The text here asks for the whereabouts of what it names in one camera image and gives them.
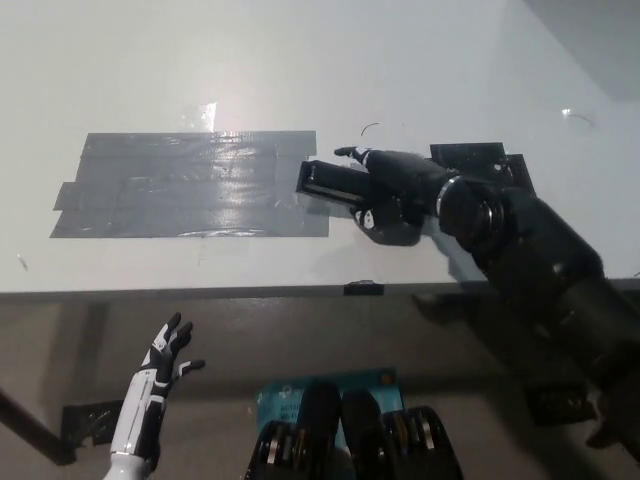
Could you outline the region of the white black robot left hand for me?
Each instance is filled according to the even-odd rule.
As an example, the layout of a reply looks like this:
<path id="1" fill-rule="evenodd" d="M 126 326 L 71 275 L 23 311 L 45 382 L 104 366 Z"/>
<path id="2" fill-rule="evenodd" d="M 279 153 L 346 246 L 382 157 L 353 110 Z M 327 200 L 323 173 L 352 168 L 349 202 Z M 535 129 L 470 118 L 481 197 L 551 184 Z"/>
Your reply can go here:
<path id="1" fill-rule="evenodd" d="M 111 442 L 113 454 L 159 457 L 160 432 L 169 393 L 182 377 L 205 366 L 203 360 L 180 362 L 178 355 L 191 341 L 193 324 L 174 314 L 151 342 L 132 376 Z"/>

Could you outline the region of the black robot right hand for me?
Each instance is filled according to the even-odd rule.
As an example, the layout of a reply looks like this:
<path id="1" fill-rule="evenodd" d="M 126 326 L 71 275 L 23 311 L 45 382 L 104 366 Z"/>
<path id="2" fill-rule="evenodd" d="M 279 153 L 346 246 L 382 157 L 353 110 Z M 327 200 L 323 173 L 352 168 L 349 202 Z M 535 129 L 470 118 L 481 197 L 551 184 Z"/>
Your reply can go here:
<path id="1" fill-rule="evenodd" d="M 338 157 L 355 160 L 366 168 L 377 188 L 362 208 L 351 210 L 360 230 L 374 243 L 413 246 L 422 235 L 428 217 L 436 217 L 441 191 L 460 175 L 419 154 L 339 147 Z"/>

